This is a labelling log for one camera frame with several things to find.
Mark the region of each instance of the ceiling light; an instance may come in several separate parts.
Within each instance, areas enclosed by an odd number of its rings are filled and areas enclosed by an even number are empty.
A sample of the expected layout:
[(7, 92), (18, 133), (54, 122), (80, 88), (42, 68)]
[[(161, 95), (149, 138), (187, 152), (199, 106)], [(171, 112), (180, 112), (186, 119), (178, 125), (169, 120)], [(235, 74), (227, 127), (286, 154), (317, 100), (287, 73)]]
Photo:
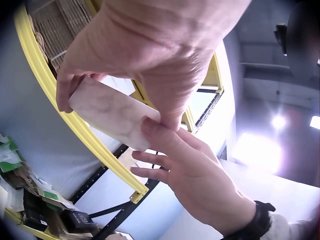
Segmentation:
[(310, 127), (320, 129), (320, 117), (313, 116), (310, 122)]
[(276, 128), (276, 129), (281, 129), (285, 126), (285, 119), (281, 116), (276, 116), (273, 120), (272, 120), (272, 125)]
[(232, 157), (249, 167), (275, 173), (280, 162), (281, 148), (267, 138), (242, 134)]

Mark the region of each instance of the fingernail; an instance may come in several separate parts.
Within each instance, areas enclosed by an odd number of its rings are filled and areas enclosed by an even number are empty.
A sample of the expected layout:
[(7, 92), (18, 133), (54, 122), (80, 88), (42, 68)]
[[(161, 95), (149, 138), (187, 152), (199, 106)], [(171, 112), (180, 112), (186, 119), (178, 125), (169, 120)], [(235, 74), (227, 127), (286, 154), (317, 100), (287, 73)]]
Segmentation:
[(141, 131), (147, 135), (150, 136), (151, 135), (151, 131), (153, 128), (153, 122), (152, 119), (148, 116), (144, 116), (142, 118), (142, 124), (141, 124)]

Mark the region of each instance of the watch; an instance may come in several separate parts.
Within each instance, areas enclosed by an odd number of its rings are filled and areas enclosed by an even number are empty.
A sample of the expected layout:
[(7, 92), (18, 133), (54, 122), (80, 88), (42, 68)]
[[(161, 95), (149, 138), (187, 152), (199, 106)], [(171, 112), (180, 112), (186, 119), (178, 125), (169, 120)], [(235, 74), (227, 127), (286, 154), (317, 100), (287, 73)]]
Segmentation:
[(251, 222), (239, 231), (225, 236), (221, 240), (259, 240), (263, 235), (269, 231), (271, 221), (269, 211), (274, 212), (276, 209), (270, 203), (256, 203), (256, 213)]

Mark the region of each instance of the right hand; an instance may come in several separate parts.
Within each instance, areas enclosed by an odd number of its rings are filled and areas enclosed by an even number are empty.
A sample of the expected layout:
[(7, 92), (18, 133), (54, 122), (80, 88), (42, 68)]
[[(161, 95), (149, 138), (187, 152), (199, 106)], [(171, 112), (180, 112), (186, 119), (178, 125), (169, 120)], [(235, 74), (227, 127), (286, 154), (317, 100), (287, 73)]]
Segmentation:
[(100, 11), (69, 46), (57, 77), (57, 105), (83, 75), (139, 81), (161, 115), (178, 131), (187, 100), (203, 82), (218, 44), (250, 0), (104, 0)]
[(152, 149), (166, 156), (135, 151), (133, 158), (169, 171), (132, 167), (133, 174), (168, 184), (194, 218), (224, 236), (253, 219), (255, 202), (238, 191), (207, 144), (182, 128), (174, 133), (150, 118), (145, 118), (141, 130)]

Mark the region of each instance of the white stone piece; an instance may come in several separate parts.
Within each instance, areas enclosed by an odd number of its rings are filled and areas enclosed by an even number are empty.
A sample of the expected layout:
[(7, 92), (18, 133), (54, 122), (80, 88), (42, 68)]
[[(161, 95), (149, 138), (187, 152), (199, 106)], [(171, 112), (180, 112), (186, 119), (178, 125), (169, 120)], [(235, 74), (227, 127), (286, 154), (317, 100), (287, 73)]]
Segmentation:
[(150, 148), (140, 130), (142, 117), (160, 122), (157, 110), (90, 77), (80, 83), (69, 105), (90, 126), (142, 152)]

